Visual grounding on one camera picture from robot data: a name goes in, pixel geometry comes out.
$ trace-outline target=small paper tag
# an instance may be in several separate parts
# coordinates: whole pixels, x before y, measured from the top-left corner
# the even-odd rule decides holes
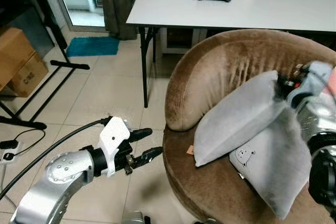
[[[190,155],[194,155],[194,146],[193,145],[189,146],[187,153],[190,154]]]
[[[240,176],[241,179],[245,178],[241,173],[238,173],[238,175]]]

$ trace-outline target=table leg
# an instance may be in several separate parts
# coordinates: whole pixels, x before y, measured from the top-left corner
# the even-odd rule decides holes
[[[157,33],[157,29],[154,28],[153,29],[153,62],[156,62],[156,33]]]
[[[147,99],[147,70],[146,70],[146,38],[145,38],[145,28],[139,27],[140,33],[140,43],[141,43],[141,63],[142,63],[142,84],[143,84],[143,102],[144,107],[148,107],[148,99]]]

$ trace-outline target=tiled floor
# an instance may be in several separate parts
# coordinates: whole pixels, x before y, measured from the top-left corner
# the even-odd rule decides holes
[[[73,37],[105,36],[106,34],[69,32],[66,39]],[[178,56],[160,57],[151,64],[152,46],[148,52],[149,107],[143,108],[141,59],[139,40],[121,41],[115,56],[94,56],[71,58],[72,62],[87,63],[89,71],[76,70],[58,94],[47,105],[38,121],[47,123],[46,137],[33,149],[19,157],[16,163],[7,166],[4,184],[6,185],[28,162],[50,146],[54,141],[76,129],[79,125],[106,117],[119,116],[127,119],[133,129],[151,127],[153,134],[138,143],[132,144],[136,156],[150,147],[161,146],[164,120],[164,99],[169,76],[179,60]],[[61,59],[60,50],[55,47],[45,58]],[[28,119],[40,106],[45,97],[65,76],[67,69],[61,69],[43,89],[25,113]],[[25,99],[16,98],[6,104],[17,109]],[[0,140],[13,139],[26,128],[0,124]],[[91,127],[77,134],[50,153],[22,178],[8,196],[19,204],[43,174],[47,162],[56,154],[76,151],[79,148],[98,142],[101,127]],[[25,146],[40,137],[40,132],[30,132],[19,140]],[[151,164],[134,170],[126,176],[119,172],[112,178],[99,177],[83,187],[71,199],[62,224],[121,223],[122,217],[134,210],[141,210],[151,216],[153,224],[192,224],[196,219],[184,209],[174,196],[164,170],[162,157]],[[3,199],[0,201],[0,224],[8,223],[13,207]]]

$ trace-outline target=blue doormat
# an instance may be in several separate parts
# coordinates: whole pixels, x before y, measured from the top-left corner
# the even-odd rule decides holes
[[[119,40],[112,37],[84,37],[71,40],[67,56],[116,55]]]

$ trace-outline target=power strip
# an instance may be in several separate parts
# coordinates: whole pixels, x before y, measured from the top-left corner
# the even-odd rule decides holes
[[[5,160],[4,156],[8,153],[12,153],[12,154],[15,155],[16,153],[21,151],[21,147],[22,147],[22,143],[18,142],[17,147],[15,149],[5,149],[4,153],[2,154],[1,159],[0,159],[0,165],[7,165],[7,164],[10,164],[10,163],[16,162],[18,156],[14,156],[13,159],[11,159],[11,160]]]

